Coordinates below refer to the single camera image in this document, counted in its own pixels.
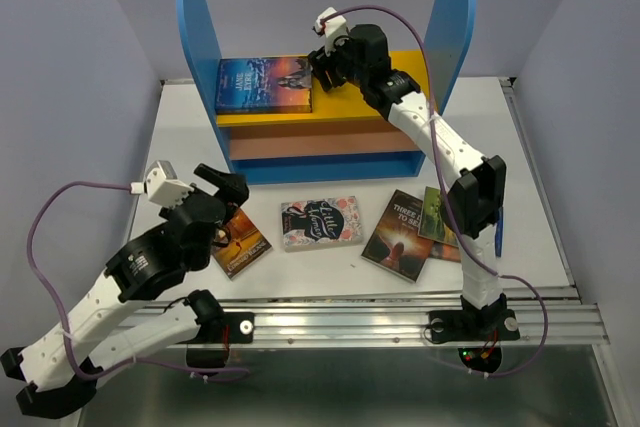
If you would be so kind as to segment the Jane Eyre book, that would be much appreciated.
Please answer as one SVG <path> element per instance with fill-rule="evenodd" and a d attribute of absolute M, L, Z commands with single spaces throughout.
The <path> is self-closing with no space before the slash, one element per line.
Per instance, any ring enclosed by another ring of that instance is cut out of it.
<path fill-rule="evenodd" d="M 222 59 L 215 101 L 217 114 L 312 112 L 312 74 L 304 56 Z"/>

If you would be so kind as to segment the Little Women book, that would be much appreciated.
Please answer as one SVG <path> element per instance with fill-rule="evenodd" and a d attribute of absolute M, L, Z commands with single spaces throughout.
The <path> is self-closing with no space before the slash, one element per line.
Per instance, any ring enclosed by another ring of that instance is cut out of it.
<path fill-rule="evenodd" d="M 286 252 L 342 247 L 364 239 L 355 196 L 282 203 L 280 213 Z"/>

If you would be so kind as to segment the Three Days to See book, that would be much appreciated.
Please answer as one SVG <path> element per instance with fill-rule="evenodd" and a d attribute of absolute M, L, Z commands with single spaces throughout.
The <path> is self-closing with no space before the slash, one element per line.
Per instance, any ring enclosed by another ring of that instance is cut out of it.
<path fill-rule="evenodd" d="M 404 280 L 416 283 L 434 241 L 419 235 L 422 201 L 396 190 L 361 257 Z"/>

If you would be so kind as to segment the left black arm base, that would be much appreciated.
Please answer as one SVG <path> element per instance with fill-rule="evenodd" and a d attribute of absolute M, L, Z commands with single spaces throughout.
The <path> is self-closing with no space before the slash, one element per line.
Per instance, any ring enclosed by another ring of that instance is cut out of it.
<path fill-rule="evenodd" d="M 196 337 L 186 342 L 186 365 L 196 369 L 227 367 L 231 348 L 251 344 L 254 330 L 253 312 L 224 313 L 220 320 L 201 327 Z"/>

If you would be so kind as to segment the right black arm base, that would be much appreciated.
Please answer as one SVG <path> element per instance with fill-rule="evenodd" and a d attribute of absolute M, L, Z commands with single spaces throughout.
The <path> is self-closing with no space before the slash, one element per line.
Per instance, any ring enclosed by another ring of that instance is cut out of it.
<path fill-rule="evenodd" d="M 466 310 L 432 310 L 424 336 L 435 345 L 456 344 L 462 367 L 472 373 L 496 374 L 503 360 L 500 343 L 519 340 L 520 331 L 511 309 L 492 320 Z"/>

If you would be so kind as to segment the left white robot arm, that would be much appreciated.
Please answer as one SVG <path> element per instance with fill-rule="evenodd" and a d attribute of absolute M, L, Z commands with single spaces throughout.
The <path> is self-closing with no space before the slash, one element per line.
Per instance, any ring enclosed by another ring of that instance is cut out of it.
<path fill-rule="evenodd" d="M 175 344 L 202 340 L 229 348 L 252 342 L 254 314 L 225 312 L 206 289 L 192 291 L 145 323 L 116 330 L 181 284 L 187 273 L 205 269 L 213 248 L 230 243 L 228 225 L 249 198 L 245 176 L 205 164 L 194 173 L 216 192 L 179 180 L 167 161 L 154 162 L 140 181 L 112 187 L 159 206 L 162 221 L 126 243 L 72 309 L 64 307 L 34 254 L 27 254 L 60 320 L 36 342 L 9 348 L 1 356 L 5 375 L 24 384 L 16 395 L 23 415 L 66 417 L 86 406 L 118 371 L 135 364 L 154 365 L 154 354 Z"/>

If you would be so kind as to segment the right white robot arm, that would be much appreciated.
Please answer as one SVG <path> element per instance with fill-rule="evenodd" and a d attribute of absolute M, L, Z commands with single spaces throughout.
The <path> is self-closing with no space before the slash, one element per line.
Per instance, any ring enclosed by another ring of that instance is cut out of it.
<path fill-rule="evenodd" d="M 472 337 L 491 331 L 506 309 L 498 280 L 495 232 L 504 199 L 506 164 L 470 146 L 435 111 L 419 84 L 393 68 L 387 38 L 374 24 L 349 28 L 343 17 L 313 27 L 324 45 L 309 55 L 324 91 L 350 83 L 367 105 L 403 132 L 434 164 L 443 219 L 454 231 L 463 272 L 460 325 Z"/>

